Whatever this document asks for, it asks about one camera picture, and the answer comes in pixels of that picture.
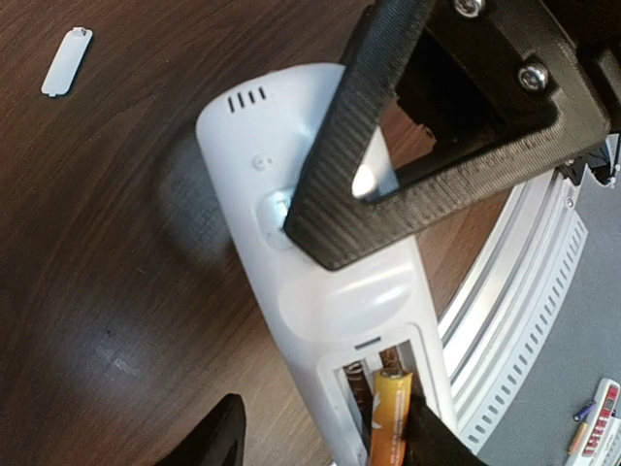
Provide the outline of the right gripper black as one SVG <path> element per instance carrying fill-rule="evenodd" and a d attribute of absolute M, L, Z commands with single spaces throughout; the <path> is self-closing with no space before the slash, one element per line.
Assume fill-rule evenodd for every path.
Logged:
<path fill-rule="evenodd" d="M 350 39 L 339 118 L 366 139 L 388 103 L 448 144 L 620 129 L 616 1 L 379 1 Z"/>

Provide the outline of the orange AA battery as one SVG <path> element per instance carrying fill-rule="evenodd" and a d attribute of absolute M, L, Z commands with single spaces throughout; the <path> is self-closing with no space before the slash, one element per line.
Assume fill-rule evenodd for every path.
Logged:
<path fill-rule="evenodd" d="M 375 374 L 370 465 L 400 466 L 406 452 L 412 373 L 384 368 Z"/>

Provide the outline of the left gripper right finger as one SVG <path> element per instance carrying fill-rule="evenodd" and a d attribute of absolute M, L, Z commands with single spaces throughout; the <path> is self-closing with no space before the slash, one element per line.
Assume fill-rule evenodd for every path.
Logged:
<path fill-rule="evenodd" d="M 405 430 L 405 464 L 415 466 L 484 466 L 427 406 L 422 395 L 410 397 Z"/>

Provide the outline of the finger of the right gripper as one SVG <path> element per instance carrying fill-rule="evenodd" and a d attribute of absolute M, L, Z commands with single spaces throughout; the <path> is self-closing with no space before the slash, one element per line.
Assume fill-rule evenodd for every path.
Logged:
<path fill-rule="evenodd" d="M 557 168 L 595 149 L 609 134 L 576 137 L 548 130 L 503 146 L 451 145 L 431 125 L 411 117 L 402 100 L 394 97 L 387 107 L 397 102 L 414 122 L 428 126 L 437 139 L 434 151 L 403 170 L 402 186 L 395 192 L 374 201 L 359 200 L 351 185 L 380 119 L 366 139 L 357 137 L 356 124 L 339 118 L 341 81 L 306 158 L 284 223 L 290 239 L 331 271 Z"/>

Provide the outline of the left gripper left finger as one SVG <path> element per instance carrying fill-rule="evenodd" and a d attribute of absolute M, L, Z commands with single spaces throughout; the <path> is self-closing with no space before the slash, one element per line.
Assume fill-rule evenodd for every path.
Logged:
<path fill-rule="evenodd" d="M 241 395 L 229 393 L 157 464 L 241 466 L 244 452 L 245 405 Z"/>

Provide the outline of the white remote control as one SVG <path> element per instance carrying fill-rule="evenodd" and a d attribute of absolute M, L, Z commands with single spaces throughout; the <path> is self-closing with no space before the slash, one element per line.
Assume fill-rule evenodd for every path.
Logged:
<path fill-rule="evenodd" d="M 252 291 L 310 416 L 339 465 L 363 465 L 363 421 L 344 368 L 370 376 L 395 348 L 429 408 L 458 427 L 433 299 L 407 237 L 337 272 L 283 231 L 304 160 L 343 74 L 336 63 L 272 72 L 219 95 L 196 123 L 212 186 Z"/>

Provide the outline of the white battery cover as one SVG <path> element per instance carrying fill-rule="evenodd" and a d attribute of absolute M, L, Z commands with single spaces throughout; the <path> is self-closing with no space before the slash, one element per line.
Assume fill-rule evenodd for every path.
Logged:
<path fill-rule="evenodd" d="M 93 31 L 81 26 L 64 35 L 41 86 L 44 95 L 54 98 L 69 92 L 92 38 Z"/>

